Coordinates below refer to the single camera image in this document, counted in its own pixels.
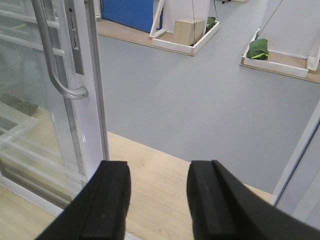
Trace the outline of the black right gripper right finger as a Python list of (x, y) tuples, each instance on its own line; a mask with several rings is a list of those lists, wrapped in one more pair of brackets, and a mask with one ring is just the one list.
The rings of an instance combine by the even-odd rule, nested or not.
[(320, 231), (249, 190), (217, 160), (193, 160), (187, 200), (195, 240), (318, 240)]

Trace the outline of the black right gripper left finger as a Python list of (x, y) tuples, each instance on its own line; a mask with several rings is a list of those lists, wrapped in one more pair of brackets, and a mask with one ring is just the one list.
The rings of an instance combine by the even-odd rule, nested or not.
[(100, 162), (96, 172), (38, 240), (123, 240), (131, 199), (125, 161)]

